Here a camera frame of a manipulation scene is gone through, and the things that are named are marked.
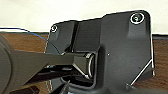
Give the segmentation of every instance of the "monitor mount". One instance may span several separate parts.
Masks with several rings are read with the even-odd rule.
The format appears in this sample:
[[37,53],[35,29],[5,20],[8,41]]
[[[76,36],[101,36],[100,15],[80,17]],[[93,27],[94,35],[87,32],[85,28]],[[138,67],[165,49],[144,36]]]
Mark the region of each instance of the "monitor mount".
[[16,51],[0,35],[1,94],[54,78],[62,85],[51,94],[128,93],[154,75],[150,15],[143,10],[56,23],[48,40],[59,52],[51,43],[45,53]]

